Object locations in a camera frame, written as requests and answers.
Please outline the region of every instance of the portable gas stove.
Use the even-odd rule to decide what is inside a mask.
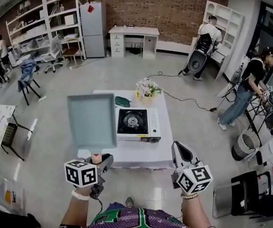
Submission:
[[[116,108],[117,139],[156,143],[161,139],[155,108]]]

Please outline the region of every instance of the flower bouquet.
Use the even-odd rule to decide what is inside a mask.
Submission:
[[[136,86],[136,97],[145,106],[150,106],[163,91],[149,78],[144,78],[137,82]]]

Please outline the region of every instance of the trash can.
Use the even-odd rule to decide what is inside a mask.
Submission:
[[[256,148],[259,148],[259,146],[260,140],[257,134],[251,129],[245,129],[232,147],[232,156],[236,161],[241,161],[244,157],[253,153]]]

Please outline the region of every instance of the brick wall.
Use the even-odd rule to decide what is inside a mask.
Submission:
[[[207,0],[90,0],[107,4],[107,26],[112,28],[124,24],[158,28],[160,40],[190,45],[202,23]],[[227,6],[228,0],[211,0]],[[30,0],[31,8],[41,0]],[[67,0],[63,5],[71,7]],[[18,5],[0,19],[0,34],[10,45],[5,21],[17,14]]]

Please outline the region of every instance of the white refrigerator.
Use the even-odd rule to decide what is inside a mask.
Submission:
[[[80,6],[80,20],[87,57],[106,56],[106,5],[93,2]]]

